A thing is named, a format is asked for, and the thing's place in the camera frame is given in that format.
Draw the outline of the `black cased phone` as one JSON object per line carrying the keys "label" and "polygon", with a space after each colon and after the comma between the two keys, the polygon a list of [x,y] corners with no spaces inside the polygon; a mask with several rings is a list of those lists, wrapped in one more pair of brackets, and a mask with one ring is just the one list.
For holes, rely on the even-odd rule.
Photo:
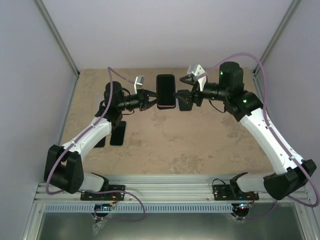
{"label": "black cased phone", "polygon": [[176,98],[178,100],[178,107],[181,112],[188,112],[192,110],[193,100],[189,90],[178,90],[176,93]]}
{"label": "black cased phone", "polygon": [[103,137],[95,146],[94,148],[103,148],[106,144],[106,138]]}

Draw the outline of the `purple edged black smartphone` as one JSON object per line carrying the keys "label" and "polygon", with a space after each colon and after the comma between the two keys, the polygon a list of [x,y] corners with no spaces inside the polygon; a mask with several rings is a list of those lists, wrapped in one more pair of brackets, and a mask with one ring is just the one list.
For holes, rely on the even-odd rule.
{"label": "purple edged black smartphone", "polygon": [[159,110],[176,107],[176,81],[173,74],[158,74],[156,76],[156,104]]}

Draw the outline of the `beige phone case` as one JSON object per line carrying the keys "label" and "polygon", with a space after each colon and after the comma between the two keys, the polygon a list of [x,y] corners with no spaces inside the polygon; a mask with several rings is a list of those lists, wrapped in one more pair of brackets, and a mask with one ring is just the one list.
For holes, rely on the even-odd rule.
{"label": "beige phone case", "polygon": [[96,93],[93,102],[93,113],[96,114],[100,108],[100,103],[104,101],[103,93]]}

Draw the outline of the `dark teal smartphone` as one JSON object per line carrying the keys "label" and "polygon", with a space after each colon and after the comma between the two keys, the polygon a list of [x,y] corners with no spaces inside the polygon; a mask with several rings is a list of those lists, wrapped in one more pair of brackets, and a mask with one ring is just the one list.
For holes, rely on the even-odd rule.
{"label": "dark teal smartphone", "polygon": [[121,121],[119,125],[111,132],[109,144],[111,146],[122,146],[124,144],[126,121]]}

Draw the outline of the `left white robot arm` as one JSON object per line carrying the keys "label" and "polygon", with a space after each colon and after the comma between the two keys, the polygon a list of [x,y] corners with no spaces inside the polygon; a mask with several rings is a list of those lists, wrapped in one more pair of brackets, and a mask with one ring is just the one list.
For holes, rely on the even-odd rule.
{"label": "left white robot arm", "polygon": [[99,200],[108,197],[110,188],[107,179],[96,173],[86,173],[83,168],[85,157],[120,125],[124,111],[138,109],[142,112],[157,102],[157,94],[150,90],[141,88],[134,94],[125,95],[126,92],[119,82],[109,82],[91,123],[65,144],[54,144],[49,148],[43,177],[49,195],[54,195],[50,190],[50,186],[54,186],[58,188],[57,194],[88,191]]}

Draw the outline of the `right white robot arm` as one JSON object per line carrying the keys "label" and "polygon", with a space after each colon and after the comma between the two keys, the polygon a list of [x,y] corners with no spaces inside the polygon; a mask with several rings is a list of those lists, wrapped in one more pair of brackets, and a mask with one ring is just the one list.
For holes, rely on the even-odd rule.
{"label": "right white robot arm", "polygon": [[203,100],[221,101],[224,111],[231,114],[255,138],[269,159],[273,173],[241,173],[230,180],[229,193],[236,200],[248,192],[267,192],[275,200],[282,200],[305,186],[316,171],[316,163],[305,160],[279,131],[272,126],[263,103],[255,93],[245,90],[244,71],[240,65],[227,61],[219,66],[218,82],[208,82],[205,70],[199,64],[191,65],[186,76],[179,80],[192,86],[174,94],[179,103],[189,110],[200,107]]}

